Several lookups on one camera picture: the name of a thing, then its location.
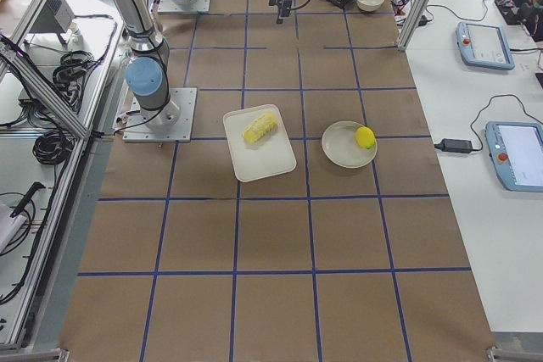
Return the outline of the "yellow lemon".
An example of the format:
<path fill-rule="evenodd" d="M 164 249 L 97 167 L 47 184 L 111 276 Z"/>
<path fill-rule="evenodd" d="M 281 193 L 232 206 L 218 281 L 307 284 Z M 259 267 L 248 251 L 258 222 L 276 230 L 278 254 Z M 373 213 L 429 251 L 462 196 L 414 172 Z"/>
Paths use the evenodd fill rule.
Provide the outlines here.
<path fill-rule="evenodd" d="M 376 137 L 367 126 L 360 126 L 355 131 L 355 141 L 360 148 L 372 149 L 376 144 Z"/>

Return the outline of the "far blue teach pendant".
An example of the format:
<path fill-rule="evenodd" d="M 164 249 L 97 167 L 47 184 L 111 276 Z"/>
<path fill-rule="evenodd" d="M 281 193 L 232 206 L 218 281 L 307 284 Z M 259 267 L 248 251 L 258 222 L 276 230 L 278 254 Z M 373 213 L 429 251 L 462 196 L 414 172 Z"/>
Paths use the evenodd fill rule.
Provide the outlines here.
<path fill-rule="evenodd" d="M 493 70 L 515 68 L 507 35 L 501 26 L 461 21 L 456 26 L 456 43 L 462 61 L 468 66 Z"/>

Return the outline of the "blue teach pendant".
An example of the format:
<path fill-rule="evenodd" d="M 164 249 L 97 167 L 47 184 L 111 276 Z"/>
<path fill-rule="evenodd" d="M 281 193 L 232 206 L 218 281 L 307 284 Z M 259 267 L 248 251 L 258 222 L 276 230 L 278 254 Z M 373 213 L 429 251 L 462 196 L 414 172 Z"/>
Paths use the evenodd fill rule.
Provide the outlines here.
<path fill-rule="evenodd" d="M 468 66 L 493 70 L 515 68 L 507 35 L 501 26 L 461 21 L 456 26 L 456 43 L 462 61 Z"/>
<path fill-rule="evenodd" d="M 509 191 L 542 192 L 542 126 L 488 122 L 485 138 L 497 178 Z"/>

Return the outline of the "cream round plate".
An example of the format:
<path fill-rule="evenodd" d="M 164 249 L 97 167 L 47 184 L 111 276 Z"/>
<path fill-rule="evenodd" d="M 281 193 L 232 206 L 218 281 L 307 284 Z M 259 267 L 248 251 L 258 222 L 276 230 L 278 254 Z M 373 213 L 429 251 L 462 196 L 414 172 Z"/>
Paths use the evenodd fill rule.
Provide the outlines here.
<path fill-rule="evenodd" d="M 355 169 L 371 163 L 378 151 L 377 141 L 372 149 L 360 148 L 355 141 L 355 131 L 364 126 L 354 121 L 338 121 L 322 134 L 322 150 L 335 164 Z"/>

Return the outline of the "near blue teach pendant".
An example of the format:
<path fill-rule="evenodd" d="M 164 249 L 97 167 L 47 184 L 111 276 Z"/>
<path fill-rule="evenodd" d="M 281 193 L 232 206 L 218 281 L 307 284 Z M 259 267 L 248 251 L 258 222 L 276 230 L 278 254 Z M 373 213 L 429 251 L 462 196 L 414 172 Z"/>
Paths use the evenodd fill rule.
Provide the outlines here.
<path fill-rule="evenodd" d="M 485 138 L 497 178 L 509 191 L 542 192 L 542 126 L 488 122 Z"/>

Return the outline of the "yellow bread loaf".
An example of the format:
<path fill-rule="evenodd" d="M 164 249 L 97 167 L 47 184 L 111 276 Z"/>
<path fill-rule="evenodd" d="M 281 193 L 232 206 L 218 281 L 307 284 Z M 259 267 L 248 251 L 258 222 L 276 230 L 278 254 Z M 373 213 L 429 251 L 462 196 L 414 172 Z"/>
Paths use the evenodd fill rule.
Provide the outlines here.
<path fill-rule="evenodd" d="M 243 131 L 242 137 L 248 143 L 258 142 L 277 124 L 277 117 L 271 112 L 265 112 L 254 119 Z"/>

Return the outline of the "black power adapter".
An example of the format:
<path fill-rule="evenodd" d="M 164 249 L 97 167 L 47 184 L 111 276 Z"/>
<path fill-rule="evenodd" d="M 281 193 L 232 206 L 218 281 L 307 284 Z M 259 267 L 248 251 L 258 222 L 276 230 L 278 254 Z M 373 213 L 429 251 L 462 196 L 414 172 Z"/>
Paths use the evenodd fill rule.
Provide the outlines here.
<path fill-rule="evenodd" d="M 443 138 L 440 142 L 435 143 L 434 147 L 445 153 L 471 153 L 473 151 L 472 142 L 464 139 L 449 139 Z"/>

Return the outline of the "grey control box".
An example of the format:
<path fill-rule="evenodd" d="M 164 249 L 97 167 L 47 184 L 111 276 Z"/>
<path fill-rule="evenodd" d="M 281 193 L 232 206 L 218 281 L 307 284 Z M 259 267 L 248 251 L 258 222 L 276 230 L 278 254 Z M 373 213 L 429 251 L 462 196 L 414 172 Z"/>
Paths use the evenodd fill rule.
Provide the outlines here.
<path fill-rule="evenodd" d="M 67 41 L 62 34 L 68 31 L 74 18 L 75 14 L 66 0 L 46 0 L 29 33 L 55 34 L 65 46 Z"/>

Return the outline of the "white rectangular tray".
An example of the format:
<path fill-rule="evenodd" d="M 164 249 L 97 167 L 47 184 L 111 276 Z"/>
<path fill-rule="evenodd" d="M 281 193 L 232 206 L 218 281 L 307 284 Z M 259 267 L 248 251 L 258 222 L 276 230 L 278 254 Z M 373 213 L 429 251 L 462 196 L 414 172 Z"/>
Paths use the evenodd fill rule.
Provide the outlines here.
<path fill-rule="evenodd" d="M 265 112 L 275 114 L 277 124 L 258 142 L 246 142 L 242 137 L 244 129 Z M 223 116 L 223 125 L 234 173 L 239 181 L 256 181 L 295 169 L 297 161 L 276 105 L 264 104 L 228 112 Z"/>

